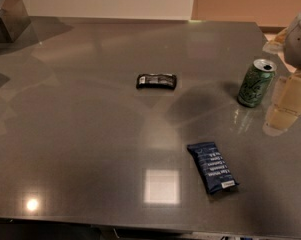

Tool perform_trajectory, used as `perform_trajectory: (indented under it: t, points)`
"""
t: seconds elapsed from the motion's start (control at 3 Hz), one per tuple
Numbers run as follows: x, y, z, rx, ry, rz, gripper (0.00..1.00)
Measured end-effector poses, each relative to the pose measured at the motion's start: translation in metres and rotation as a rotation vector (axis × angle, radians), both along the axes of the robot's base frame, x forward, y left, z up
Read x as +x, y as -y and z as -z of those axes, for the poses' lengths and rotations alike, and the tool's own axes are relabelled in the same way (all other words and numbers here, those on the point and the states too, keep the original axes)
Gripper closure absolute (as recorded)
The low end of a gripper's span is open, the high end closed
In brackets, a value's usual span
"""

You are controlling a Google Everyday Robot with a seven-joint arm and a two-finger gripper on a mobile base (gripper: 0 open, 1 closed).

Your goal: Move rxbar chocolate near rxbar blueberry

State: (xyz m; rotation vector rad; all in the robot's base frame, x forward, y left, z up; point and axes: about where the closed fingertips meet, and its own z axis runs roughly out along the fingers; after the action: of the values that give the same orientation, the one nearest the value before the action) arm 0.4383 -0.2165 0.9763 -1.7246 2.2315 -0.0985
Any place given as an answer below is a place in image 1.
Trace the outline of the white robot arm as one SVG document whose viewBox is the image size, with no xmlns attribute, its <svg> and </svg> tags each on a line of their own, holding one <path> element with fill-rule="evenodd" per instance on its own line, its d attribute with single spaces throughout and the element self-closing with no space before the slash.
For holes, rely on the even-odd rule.
<svg viewBox="0 0 301 240">
<path fill-rule="evenodd" d="M 284 62 L 295 68 L 294 73 L 277 80 L 263 125 L 266 134 L 279 136 L 301 115 L 301 11 L 287 28 L 264 45 L 263 50 L 283 52 Z"/>
</svg>

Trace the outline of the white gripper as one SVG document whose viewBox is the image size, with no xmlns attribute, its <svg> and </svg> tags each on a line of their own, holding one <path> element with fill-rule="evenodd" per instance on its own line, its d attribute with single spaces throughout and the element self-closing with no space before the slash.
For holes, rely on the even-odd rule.
<svg viewBox="0 0 301 240">
<path fill-rule="evenodd" d="M 284 28 L 268 40 L 262 50 L 270 54 L 284 53 L 288 29 Z M 289 77 L 280 77 L 275 90 L 275 105 L 270 105 L 263 125 L 269 136 L 285 133 L 301 115 L 301 70 Z"/>
</svg>

